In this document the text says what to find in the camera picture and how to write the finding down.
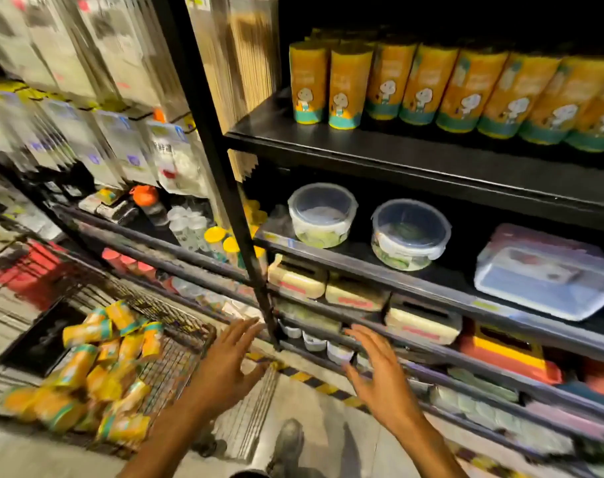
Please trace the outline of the person's right hand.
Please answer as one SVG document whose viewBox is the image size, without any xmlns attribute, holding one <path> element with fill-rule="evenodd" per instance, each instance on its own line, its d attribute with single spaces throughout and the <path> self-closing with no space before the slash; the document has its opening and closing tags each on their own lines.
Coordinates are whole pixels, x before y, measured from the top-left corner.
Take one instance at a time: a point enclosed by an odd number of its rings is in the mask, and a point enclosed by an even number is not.
<svg viewBox="0 0 604 478">
<path fill-rule="evenodd" d="M 370 384 L 370 400 L 362 402 L 378 422 L 389 431 L 397 419 L 421 415 L 417 399 L 387 339 L 361 324 L 353 324 L 346 334 L 360 343 L 372 365 L 372 378 L 366 379 Z"/>
</svg>

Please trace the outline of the person's right forearm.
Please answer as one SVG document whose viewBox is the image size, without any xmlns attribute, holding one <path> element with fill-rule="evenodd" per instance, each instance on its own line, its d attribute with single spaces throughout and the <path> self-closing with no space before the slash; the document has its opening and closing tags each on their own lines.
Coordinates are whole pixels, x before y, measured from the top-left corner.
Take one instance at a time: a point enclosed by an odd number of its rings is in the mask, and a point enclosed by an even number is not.
<svg viewBox="0 0 604 478">
<path fill-rule="evenodd" d="M 442 435 L 423 416 L 397 419 L 389 428 L 421 478 L 470 478 Z"/>
</svg>

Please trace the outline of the person's left forearm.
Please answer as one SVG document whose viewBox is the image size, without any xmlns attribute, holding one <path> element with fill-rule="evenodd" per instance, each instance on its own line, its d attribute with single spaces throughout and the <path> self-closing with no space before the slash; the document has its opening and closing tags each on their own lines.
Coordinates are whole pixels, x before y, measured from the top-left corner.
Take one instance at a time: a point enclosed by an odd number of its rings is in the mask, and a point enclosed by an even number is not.
<svg viewBox="0 0 604 478">
<path fill-rule="evenodd" d="M 215 399 L 185 394 L 158 416 L 150 436 L 116 478 L 172 478 L 198 433 L 215 414 Z"/>
</svg>

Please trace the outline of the yellow black hazard tape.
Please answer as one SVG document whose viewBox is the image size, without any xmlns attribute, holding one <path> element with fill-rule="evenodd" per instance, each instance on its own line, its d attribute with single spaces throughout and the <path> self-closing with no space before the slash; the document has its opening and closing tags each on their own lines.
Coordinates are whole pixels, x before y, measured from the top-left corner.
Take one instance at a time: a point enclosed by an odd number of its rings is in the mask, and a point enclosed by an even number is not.
<svg viewBox="0 0 604 478">
<path fill-rule="evenodd" d="M 349 408 L 359 410 L 365 414 L 368 414 L 369 412 L 356 395 L 347 393 L 337 386 L 327 383 L 321 378 L 296 369 L 272 356 L 251 351 L 246 354 L 246 358 L 255 363 L 267 361 L 274 362 L 272 367 L 282 375 L 285 375 L 292 380 L 302 382 L 308 387 L 316 390 L 318 393 L 330 396 L 344 403 Z M 529 474 L 504 466 L 492 458 L 470 450 L 455 441 L 446 439 L 446 443 L 447 447 L 455 455 L 457 461 L 464 467 L 470 478 L 534 478 Z"/>
</svg>

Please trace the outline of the row of pastel flat boxes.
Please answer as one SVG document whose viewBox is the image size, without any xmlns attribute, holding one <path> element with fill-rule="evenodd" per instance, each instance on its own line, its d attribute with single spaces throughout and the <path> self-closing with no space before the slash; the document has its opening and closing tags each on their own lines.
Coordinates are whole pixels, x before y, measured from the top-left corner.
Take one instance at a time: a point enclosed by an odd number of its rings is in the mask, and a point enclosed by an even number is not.
<svg viewBox="0 0 604 478">
<path fill-rule="evenodd" d="M 509 441 L 540 454 L 573 453 L 578 439 L 604 443 L 604 423 L 584 418 L 521 393 L 489 383 L 498 402 L 484 402 L 457 389 L 426 382 L 432 406 L 460 415 L 476 425 L 503 434 Z"/>
</svg>

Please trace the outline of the pile of yellow packets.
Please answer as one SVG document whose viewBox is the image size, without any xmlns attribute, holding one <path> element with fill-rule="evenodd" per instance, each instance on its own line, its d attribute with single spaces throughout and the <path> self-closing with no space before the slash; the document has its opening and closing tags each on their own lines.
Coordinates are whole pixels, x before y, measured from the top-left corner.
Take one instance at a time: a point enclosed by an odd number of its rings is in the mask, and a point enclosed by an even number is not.
<svg viewBox="0 0 604 478">
<path fill-rule="evenodd" d="M 37 387 L 6 391 L 0 406 L 13 418 L 55 434 L 138 445 L 152 420 L 138 412 L 151 393 L 141 368 L 162 356 L 162 339 L 163 324 L 143 319 L 124 299 L 99 307 L 82 324 L 63 328 L 68 362 Z"/>
</svg>

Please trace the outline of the round clear lidded container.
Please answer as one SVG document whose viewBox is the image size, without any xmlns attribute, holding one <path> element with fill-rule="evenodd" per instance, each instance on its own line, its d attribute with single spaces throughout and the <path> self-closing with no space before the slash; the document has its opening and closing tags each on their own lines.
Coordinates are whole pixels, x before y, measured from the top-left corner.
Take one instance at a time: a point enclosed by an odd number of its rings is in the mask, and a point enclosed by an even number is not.
<svg viewBox="0 0 604 478">
<path fill-rule="evenodd" d="M 319 249 L 337 247 L 347 239 L 359 206 L 352 192 L 329 183 L 302 186 L 287 204 L 298 240 Z"/>
<path fill-rule="evenodd" d="M 393 199 L 371 216 L 371 248 L 385 265 L 401 272 L 417 272 L 440 258 L 452 226 L 433 206 L 414 199 Z"/>
</svg>

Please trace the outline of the row of red lidded containers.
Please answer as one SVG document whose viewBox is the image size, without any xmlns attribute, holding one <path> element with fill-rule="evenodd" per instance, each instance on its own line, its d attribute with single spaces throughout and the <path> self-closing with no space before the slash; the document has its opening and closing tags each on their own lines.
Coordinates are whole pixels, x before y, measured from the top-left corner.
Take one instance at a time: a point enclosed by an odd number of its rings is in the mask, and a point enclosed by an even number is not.
<svg viewBox="0 0 604 478">
<path fill-rule="evenodd" d="M 114 249 L 104 248 L 102 258 L 114 270 L 123 274 L 143 277 L 148 281 L 156 281 L 156 268 L 130 256 L 121 254 Z"/>
</svg>

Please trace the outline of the black hook shelf rack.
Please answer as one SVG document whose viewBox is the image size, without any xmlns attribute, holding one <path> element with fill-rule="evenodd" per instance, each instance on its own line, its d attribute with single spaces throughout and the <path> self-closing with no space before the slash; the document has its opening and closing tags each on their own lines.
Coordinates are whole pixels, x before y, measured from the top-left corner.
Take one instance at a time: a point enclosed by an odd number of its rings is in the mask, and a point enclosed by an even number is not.
<svg viewBox="0 0 604 478">
<path fill-rule="evenodd" d="M 102 251 L 90 248 L 89 242 L 94 242 L 101 248 L 108 247 L 153 266 L 169 274 L 173 279 L 187 281 L 190 283 L 188 288 L 197 286 L 205 291 L 203 294 L 193 292 L 181 294 L 169 289 L 169 281 L 166 281 L 166 286 L 163 286 L 158 280 L 136 277 L 131 273 L 122 273 L 122 277 L 131 277 L 132 281 L 140 286 L 146 282 L 152 290 L 166 298 L 219 321 L 230 322 L 231 319 L 243 317 L 263 318 L 254 297 L 224 286 L 221 280 L 235 281 L 243 285 L 247 282 L 247 279 L 239 275 L 230 265 L 217 263 L 214 259 L 200 254 L 191 254 L 177 245 L 135 229 L 113 224 L 81 209 L 51 202 L 45 199 L 40 191 L 35 191 L 26 185 L 17 171 L 3 162 L 0 162 L 0 177 L 7 180 L 68 239 L 73 240 L 93 259 L 101 260 Z"/>
</svg>

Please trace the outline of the orange lidded bottle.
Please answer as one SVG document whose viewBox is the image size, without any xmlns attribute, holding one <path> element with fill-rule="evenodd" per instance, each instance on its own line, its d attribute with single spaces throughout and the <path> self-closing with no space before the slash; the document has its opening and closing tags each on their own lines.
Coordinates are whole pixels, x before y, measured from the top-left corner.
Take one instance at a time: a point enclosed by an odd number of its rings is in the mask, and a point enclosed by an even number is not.
<svg viewBox="0 0 604 478">
<path fill-rule="evenodd" d="M 136 185 L 131 188 L 130 195 L 134 203 L 147 216 L 156 227 L 169 224 L 169 217 L 165 205 L 160 200 L 159 193 L 153 185 Z"/>
</svg>

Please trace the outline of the black tray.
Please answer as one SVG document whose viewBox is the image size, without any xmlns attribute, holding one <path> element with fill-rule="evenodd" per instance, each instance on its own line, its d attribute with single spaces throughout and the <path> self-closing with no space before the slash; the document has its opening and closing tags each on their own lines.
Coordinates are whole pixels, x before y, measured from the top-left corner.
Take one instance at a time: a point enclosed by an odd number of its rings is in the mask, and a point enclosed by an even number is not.
<svg viewBox="0 0 604 478">
<path fill-rule="evenodd" d="M 64 301 L 41 313 L 1 354 L 0 366 L 46 378 L 65 357 L 63 329 L 83 323 L 85 315 Z"/>
</svg>

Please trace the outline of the black metal shelf unit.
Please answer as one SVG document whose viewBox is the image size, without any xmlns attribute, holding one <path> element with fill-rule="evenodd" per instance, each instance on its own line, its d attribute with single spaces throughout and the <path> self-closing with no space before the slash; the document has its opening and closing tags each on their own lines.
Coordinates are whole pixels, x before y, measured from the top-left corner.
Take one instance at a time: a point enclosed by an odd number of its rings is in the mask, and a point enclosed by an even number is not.
<svg viewBox="0 0 604 478">
<path fill-rule="evenodd" d="M 518 413 L 538 426 L 567 434 L 573 451 L 537 451 L 506 439 L 505 434 L 473 423 L 467 414 L 425 409 L 494 443 L 523 454 L 535 465 L 546 465 L 575 478 L 603 478 L 604 398 L 590 391 L 585 358 L 604 364 L 604 306 L 585 324 L 553 317 L 491 297 L 471 284 L 476 258 L 500 223 L 521 223 L 569 240 L 592 243 L 604 252 L 604 168 L 578 164 L 571 150 L 533 150 L 525 155 L 521 143 L 482 142 L 479 136 L 443 135 L 441 130 L 402 128 L 399 122 L 373 122 L 363 128 L 339 130 L 322 122 L 294 122 L 289 76 L 276 83 L 264 102 L 243 116 L 230 130 L 222 130 L 204 59 L 185 0 L 151 0 L 160 20 L 172 62 L 195 127 L 204 146 L 213 178 L 230 218 L 238 229 L 241 249 L 248 249 L 248 224 L 241 223 L 240 188 L 232 183 L 229 150 L 264 159 L 274 169 L 259 170 L 250 192 L 274 207 L 253 242 L 271 252 L 314 263 L 416 299 L 448 312 L 460 313 L 466 323 L 487 324 L 509 334 L 530 338 L 548 350 L 567 372 L 568 382 L 543 384 L 480 361 L 461 352 L 461 343 L 446 347 L 406 331 L 383 329 L 377 321 L 332 310 L 307 297 L 289 301 L 323 312 L 342 323 L 361 323 L 387 337 L 391 344 L 421 353 L 434 368 L 400 359 L 410 377 L 456 390 L 468 398 L 510 414 Z M 315 249 L 294 237 L 292 219 L 284 216 L 284 195 L 290 195 L 311 176 L 329 176 L 345 183 L 359 203 L 354 227 L 334 249 Z M 407 196 L 429 203 L 452 224 L 452 237 L 443 256 L 416 272 L 401 272 L 383 264 L 370 245 L 373 210 L 381 203 Z"/>
</svg>

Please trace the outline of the row of hanging clear packets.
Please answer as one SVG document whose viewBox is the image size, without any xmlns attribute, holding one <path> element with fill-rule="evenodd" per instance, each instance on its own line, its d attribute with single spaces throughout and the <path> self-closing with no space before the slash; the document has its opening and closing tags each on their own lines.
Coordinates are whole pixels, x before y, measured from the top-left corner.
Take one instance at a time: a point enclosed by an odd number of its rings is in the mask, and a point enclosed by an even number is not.
<svg viewBox="0 0 604 478">
<path fill-rule="evenodd" d="M 204 155 L 178 124 L 121 104 L 74 101 L 18 81 L 0 82 L 0 160 L 22 175 L 51 181 L 70 197 L 82 185 L 150 185 L 208 198 Z"/>
</svg>

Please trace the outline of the row of yellow cartoon packets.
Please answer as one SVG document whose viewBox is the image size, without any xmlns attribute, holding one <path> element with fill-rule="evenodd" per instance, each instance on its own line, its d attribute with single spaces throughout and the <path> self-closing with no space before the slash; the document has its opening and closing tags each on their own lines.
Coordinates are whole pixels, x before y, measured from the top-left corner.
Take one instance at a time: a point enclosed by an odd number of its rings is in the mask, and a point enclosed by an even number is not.
<svg viewBox="0 0 604 478">
<path fill-rule="evenodd" d="M 289 64 L 301 125 L 354 130 L 367 116 L 604 153 L 604 52 L 313 29 L 290 45 Z"/>
</svg>

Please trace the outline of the row of hanging white packets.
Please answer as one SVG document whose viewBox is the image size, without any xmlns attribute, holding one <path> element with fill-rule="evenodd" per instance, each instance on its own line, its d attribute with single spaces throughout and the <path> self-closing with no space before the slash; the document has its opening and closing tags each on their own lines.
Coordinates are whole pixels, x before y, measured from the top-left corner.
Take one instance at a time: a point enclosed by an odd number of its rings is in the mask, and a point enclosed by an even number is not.
<svg viewBox="0 0 604 478">
<path fill-rule="evenodd" d="M 0 66 L 87 103 L 188 111 L 152 0 L 0 0 Z"/>
</svg>

